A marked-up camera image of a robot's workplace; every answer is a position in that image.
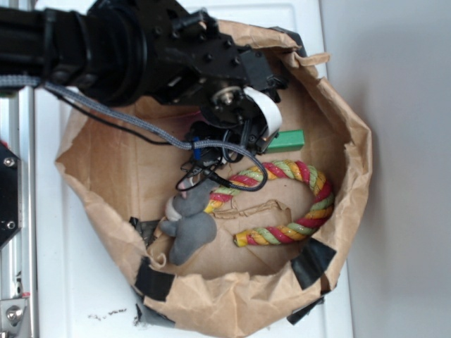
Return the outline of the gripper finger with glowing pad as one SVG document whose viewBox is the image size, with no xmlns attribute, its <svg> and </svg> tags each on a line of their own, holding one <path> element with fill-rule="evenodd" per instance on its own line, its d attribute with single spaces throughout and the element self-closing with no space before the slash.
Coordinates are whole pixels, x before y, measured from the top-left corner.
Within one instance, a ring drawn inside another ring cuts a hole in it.
<svg viewBox="0 0 451 338">
<path fill-rule="evenodd" d="M 283 124 L 282 115 L 277 104 L 269 96 L 252 87 L 245 87 L 244 93 L 259 107 L 266 122 L 266 130 L 263 132 L 262 137 L 269 139 L 269 137 L 279 131 Z"/>
</svg>

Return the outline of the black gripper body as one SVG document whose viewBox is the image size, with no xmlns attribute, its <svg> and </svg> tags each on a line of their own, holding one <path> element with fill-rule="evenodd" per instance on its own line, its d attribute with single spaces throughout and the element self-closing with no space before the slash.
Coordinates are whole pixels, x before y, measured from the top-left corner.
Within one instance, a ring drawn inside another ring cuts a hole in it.
<svg viewBox="0 0 451 338">
<path fill-rule="evenodd" d="M 245 87 L 278 102 L 278 81 L 262 53 L 237 46 L 205 10 L 155 11 L 154 98 L 160 104 L 198 106 L 224 129 L 251 120 L 264 132 L 264 117 Z"/>
</svg>

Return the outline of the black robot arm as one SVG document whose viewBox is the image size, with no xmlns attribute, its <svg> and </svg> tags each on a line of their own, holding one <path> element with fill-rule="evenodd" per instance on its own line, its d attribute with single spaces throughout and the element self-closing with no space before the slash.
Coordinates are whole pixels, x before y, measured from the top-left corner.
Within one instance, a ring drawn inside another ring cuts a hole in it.
<svg viewBox="0 0 451 338">
<path fill-rule="evenodd" d="M 176 1 L 97 1 L 85 14 L 2 8 L 1 73 L 77 87 L 107 106 L 142 96 L 196 106 L 216 127 L 252 122 L 260 139 L 282 124 L 265 56 Z"/>
</svg>

